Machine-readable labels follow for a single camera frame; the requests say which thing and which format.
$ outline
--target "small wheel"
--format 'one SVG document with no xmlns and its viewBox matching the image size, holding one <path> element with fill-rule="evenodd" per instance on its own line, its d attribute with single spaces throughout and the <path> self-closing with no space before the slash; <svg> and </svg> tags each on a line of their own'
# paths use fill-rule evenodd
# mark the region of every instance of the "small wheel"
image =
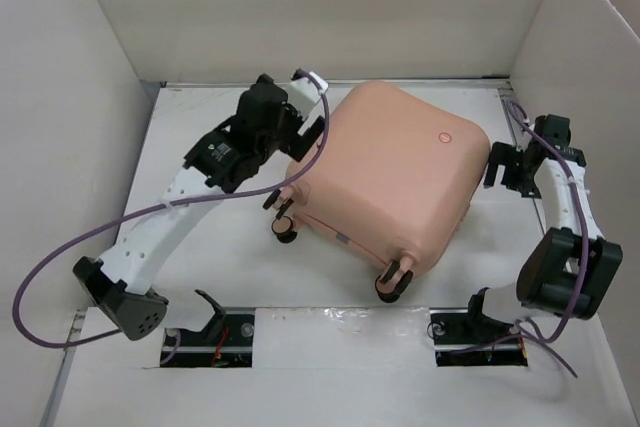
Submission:
<svg viewBox="0 0 640 427">
<path fill-rule="evenodd" d="M 276 239 L 278 239 L 278 242 L 281 244 L 290 244 L 296 240 L 297 237 L 298 233 L 293 230 L 287 234 L 276 235 Z"/>
<path fill-rule="evenodd" d="M 271 232 L 273 232 L 278 241 L 283 244 L 290 244 L 298 237 L 298 232 L 296 232 L 293 227 L 293 219 L 286 215 L 280 218 L 276 217 L 274 221 L 271 222 Z"/>
<path fill-rule="evenodd" d="M 384 279 L 381 279 L 381 277 L 382 276 L 379 276 L 374 284 L 376 293 L 378 294 L 378 298 L 386 304 L 392 304 L 400 298 L 400 295 L 402 295 L 405 290 L 407 290 L 407 287 L 411 283 L 411 280 L 413 280 L 413 272 L 405 272 L 405 274 L 400 279 L 400 282 L 396 284 L 396 287 L 392 292 L 380 292 L 378 290 L 378 281 L 380 281 L 381 283 L 386 283 L 389 280 L 387 279 L 386 282 L 382 282 Z"/>
</svg>

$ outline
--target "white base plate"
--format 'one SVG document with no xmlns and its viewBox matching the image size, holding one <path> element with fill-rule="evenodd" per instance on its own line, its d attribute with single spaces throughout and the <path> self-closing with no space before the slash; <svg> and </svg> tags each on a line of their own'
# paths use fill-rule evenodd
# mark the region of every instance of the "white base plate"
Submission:
<svg viewBox="0 0 640 427">
<path fill-rule="evenodd" d="M 403 88 L 474 120 L 492 141 L 511 141 L 495 89 Z M 331 104 L 348 90 L 332 86 Z M 199 136 L 233 112 L 241 91 L 162 91 L 128 210 L 153 202 Z M 243 188 L 279 181 L 286 164 L 275 157 Z M 435 366 L 425 307 L 465 306 L 479 288 L 514 281 L 541 238 L 530 200 L 480 189 L 445 256 L 399 302 L 419 308 L 381 306 L 377 272 L 309 230 L 279 244 L 262 201 L 216 209 L 157 279 L 159 291 L 201 288 L 223 305 L 281 307 L 257 312 L 254 367 L 149 369 L 158 363 L 161 332 L 135 343 L 106 339 L 76 352 L 56 427 L 636 425 L 597 318 L 572 322 L 557 344 L 578 380 L 536 347 L 528 348 L 527 369 Z M 83 336 L 110 328 L 92 309 Z"/>
</svg>

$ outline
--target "caster wheel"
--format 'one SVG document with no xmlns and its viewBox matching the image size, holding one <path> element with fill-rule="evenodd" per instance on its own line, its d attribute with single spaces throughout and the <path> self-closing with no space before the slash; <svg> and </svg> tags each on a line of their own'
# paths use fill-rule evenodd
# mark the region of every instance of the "caster wheel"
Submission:
<svg viewBox="0 0 640 427">
<path fill-rule="evenodd" d="M 287 234 L 276 235 L 276 239 L 278 239 L 278 242 L 280 242 L 281 244 L 290 244 L 291 242 L 296 240 L 297 237 L 298 233 L 294 232 L 293 230 Z"/>
<path fill-rule="evenodd" d="M 400 298 L 400 295 L 402 295 L 402 293 L 407 289 L 407 287 L 411 283 L 411 280 L 413 280 L 413 272 L 408 271 L 402 276 L 402 278 L 400 279 L 400 282 L 396 284 L 392 292 L 381 292 L 378 289 L 378 283 L 386 284 L 389 280 L 391 280 L 391 278 L 396 273 L 399 267 L 400 267 L 400 264 L 398 263 L 396 266 L 394 262 L 394 264 L 392 264 L 391 268 L 389 269 L 389 271 L 392 271 L 391 274 L 388 271 L 384 275 L 384 277 L 379 276 L 376 279 L 376 282 L 375 282 L 376 293 L 378 294 L 378 298 L 386 304 L 393 304 L 394 302 L 396 302 Z"/>
<path fill-rule="evenodd" d="M 293 219 L 287 216 L 276 217 L 271 223 L 271 232 L 282 244 L 290 244 L 298 237 L 298 232 L 293 230 Z"/>
</svg>

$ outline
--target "rectangular slot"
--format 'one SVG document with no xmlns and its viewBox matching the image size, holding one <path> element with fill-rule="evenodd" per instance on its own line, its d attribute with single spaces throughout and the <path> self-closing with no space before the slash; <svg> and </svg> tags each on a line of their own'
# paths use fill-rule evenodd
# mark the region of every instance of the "rectangular slot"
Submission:
<svg viewBox="0 0 640 427">
<path fill-rule="evenodd" d="M 180 329 L 180 346 L 163 368 L 247 368 L 253 363 L 255 309 L 227 310 L 222 334 L 212 343 L 204 343 L 196 332 Z M 160 358 L 165 358 L 175 346 L 175 337 L 165 334 Z"/>
<path fill-rule="evenodd" d="M 509 340 L 493 347 L 459 354 L 456 351 L 492 342 L 509 335 L 509 326 L 498 322 L 470 325 L 467 309 L 431 309 L 428 333 L 436 349 L 438 367 L 528 366 L 524 343 Z"/>
</svg>

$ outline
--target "red wire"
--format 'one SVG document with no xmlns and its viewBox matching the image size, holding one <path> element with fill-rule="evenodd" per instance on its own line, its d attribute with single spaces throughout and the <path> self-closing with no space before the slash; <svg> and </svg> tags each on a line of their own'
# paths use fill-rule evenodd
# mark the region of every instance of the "red wire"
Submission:
<svg viewBox="0 0 640 427">
<path fill-rule="evenodd" d="M 222 347 L 222 344 L 224 344 L 224 341 L 227 340 L 227 335 L 229 335 L 229 327 L 224 329 L 224 332 L 222 333 L 222 338 L 220 339 L 220 342 L 218 342 L 218 346 L 216 347 L 216 353 L 213 354 L 211 367 L 213 367 L 213 365 L 216 363 L 216 360 L 218 360 L 218 355 L 220 355 L 220 347 Z"/>
</svg>

